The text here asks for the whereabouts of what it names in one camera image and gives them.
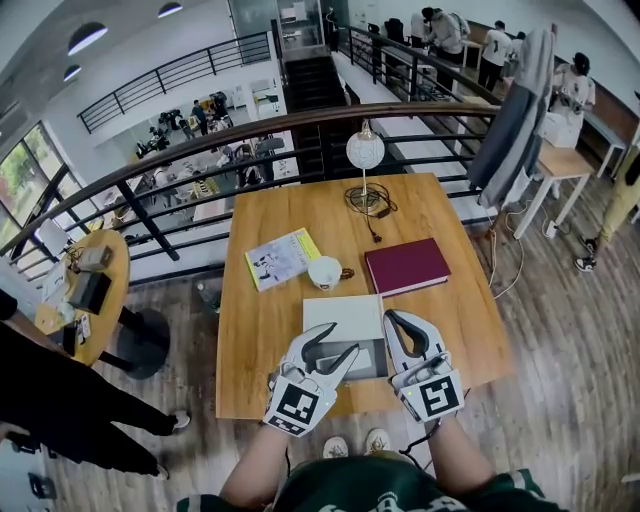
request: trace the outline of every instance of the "white box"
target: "white box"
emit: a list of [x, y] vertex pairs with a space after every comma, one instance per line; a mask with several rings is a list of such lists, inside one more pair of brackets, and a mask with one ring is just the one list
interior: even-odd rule
[[564, 116], [548, 112], [542, 122], [542, 137], [556, 148], [575, 148], [580, 130], [569, 125]]

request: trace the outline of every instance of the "yellow magazine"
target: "yellow magazine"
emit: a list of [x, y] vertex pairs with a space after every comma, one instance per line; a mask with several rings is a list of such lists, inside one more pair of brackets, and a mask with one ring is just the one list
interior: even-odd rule
[[249, 271], [259, 292], [307, 271], [320, 251], [306, 228], [298, 229], [245, 253]]

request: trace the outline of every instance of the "person in white shirt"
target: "person in white shirt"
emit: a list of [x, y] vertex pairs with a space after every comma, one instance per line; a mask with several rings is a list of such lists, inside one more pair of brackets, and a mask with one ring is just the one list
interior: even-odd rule
[[[576, 53], [573, 64], [560, 64], [553, 74], [553, 96], [550, 112], [567, 120], [566, 129], [573, 136], [573, 147], [578, 144], [584, 123], [584, 111], [596, 104], [596, 84], [587, 75], [591, 69], [589, 57]], [[560, 198], [560, 182], [554, 182], [551, 194]]]
[[[426, 7], [422, 9], [425, 21], [431, 23], [431, 33], [427, 42], [434, 43], [437, 56], [458, 68], [462, 64], [462, 27], [460, 21], [442, 9]], [[437, 81], [448, 90], [453, 88], [453, 77], [438, 71]]]
[[411, 16], [411, 48], [424, 48], [424, 39], [427, 35], [427, 26], [422, 14]]
[[516, 69], [520, 63], [520, 52], [522, 51], [522, 43], [524, 43], [527, 34], [518, 32], [516, 38], [511, 41], [511, 46], [507, 52], [507, 61], [504, 63], [503, 76], [514, 76]]
[[506, 28], [504, 22], [496, 21], [495, 27], [495, 29], [489, 30], [485, 37], [485, 48], [480, 60], [480, 75], [478, 77], [478, 83], [489, 91], [493, 91], [496, 86], [511, 47], [511, 38], [504, 32]]

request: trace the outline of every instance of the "glass door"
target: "glass door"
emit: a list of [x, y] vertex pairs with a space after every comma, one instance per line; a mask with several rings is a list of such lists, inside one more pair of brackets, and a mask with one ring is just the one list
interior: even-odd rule
[[324, 46], [320, 0], [276, 0], [282, 51]]

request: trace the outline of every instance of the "window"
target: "window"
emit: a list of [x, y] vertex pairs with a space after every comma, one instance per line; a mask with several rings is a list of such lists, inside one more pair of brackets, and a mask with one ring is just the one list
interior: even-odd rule
[[[56, 187], [50, 186], [52, 181], [57, 183]], [[58, 200], [71, 197], [80, 188], [49, 139], [44, 126], [34, 126], [0, 161], [0, 247], [16, 236], [34, 216], [50, 210], [58, 204]], [[73, 208], [75, 217], [63, 213], [54, 221], [66, 228], [96, 211], [95, 205], [88, 200]], [[74, 235], [82, 236], [84, 233], [76, 228], [69, 234], [73, 238]], [[32, 247], [32, 243], [27, 241], [23, 247], [16, 247], [11, 256], [16, 258]], [[19, 260], [17, 267], [29, 267], [43, 257], [44, 253], [36, 250]], [[41, 267], [42, 265], [38, 265], [28, 269], [25, 275], [33, 277], [42, 273]]]

